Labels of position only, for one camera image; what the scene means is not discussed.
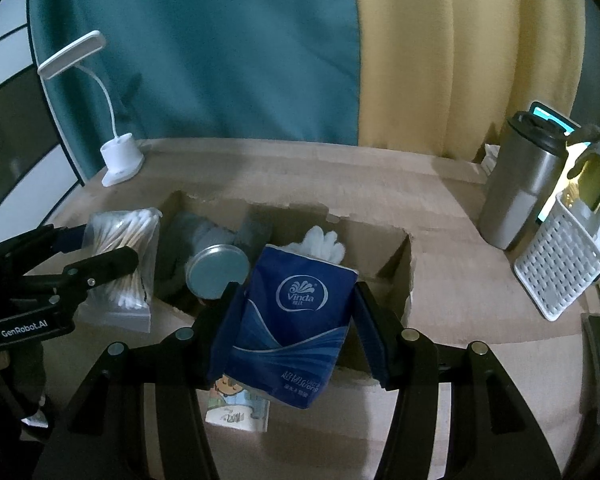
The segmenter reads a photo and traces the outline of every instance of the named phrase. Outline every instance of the tissue pack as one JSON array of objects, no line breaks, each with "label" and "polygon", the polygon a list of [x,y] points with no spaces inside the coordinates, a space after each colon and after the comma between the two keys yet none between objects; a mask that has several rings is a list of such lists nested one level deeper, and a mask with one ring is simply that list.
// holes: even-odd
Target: tissue pack
[{"label": "tissue pack", "polygon": [[256,262],[226,374],[307,408],[347,335],[355,270],[267,245]]}]

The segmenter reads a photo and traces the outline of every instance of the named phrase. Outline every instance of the yellow curtain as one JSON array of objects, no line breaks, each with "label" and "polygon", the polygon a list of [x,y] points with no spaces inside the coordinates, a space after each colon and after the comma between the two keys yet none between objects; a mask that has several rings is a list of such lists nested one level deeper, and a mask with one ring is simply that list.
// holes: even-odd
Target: yellow curtain
[{"label": "yellow curtain", "polygon": [[584,0],[358,0],[360,146],[472,160],[538,99],[568,115]]}]

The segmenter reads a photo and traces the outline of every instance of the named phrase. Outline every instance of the black bracket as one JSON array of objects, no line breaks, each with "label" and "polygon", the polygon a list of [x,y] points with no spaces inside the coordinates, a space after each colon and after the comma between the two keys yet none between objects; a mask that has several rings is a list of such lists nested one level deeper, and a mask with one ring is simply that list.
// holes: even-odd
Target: black bracket
[{"label": "black bracket", "polygon": [[[111,344],[72,399],[46,446],[36,479],[145,479],[141,395],[155,383],[165,478],[215,480],[195,388],[222,375],[237,335],[244,294],[237,284],[191,327],[160,344]],[[552,480],[560,470],[538,423],[491,349],[433,343],[379,307],[365,283],[352,314],[373,376],[398,399],[376,479],[427,478],[438,385],[452,385],[445,479]]]},{"label": "black bracket", "polygon": [[58,252],[82,245],[84,226],[43,226],[0,244],[0,350],[74,330],[73,316],[94,286],[132,273],[138,254],[120,248],[66,266],[61,274],[24,276]]}]

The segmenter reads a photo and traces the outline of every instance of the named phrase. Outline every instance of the desk lamp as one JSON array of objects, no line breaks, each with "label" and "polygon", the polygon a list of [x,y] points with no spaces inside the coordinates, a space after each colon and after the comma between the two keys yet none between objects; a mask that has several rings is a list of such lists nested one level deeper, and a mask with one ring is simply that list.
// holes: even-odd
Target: desk lamp
[{"label": "desk lamp", "polygon": [[102,158],[107,165],[107,173],[102,178],[102,185],[109,187],[124,182],[138,173],[144,162],[144,156],[138,149],[131,133],[118,136],[111,98],[104,83],[90,69],[80,64],[84,58],[99,52],[106,44],[107,40],[104,35],[99,30],[92,30],[42,62],[38,67],[38,75],[42,79],[48,80],[75,66],[95,79],[102,88],[109,105],[111,129],[113,130],[113,139],[105,142],[100,148]]}]

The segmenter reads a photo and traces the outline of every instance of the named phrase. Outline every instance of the plastic bag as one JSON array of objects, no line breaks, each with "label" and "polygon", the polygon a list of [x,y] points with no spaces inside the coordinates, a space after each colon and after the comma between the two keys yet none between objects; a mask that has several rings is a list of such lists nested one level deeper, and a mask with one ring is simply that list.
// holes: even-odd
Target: plastic bag
[{"label": "plastic bag", "polygon": [[296,408],[326,386],[349,328],[358,273],[267,245],[251,274],[225,373]]},{"label": "plastic bag", "polygon": [[138,268],[128,276],[92,288],[78,311],[82,320],[135,332],[151,330],[150,305],[161,216],[154,208],[91,216],[82,246],[90,247],[93,256],[131,247],[138,253]]}]

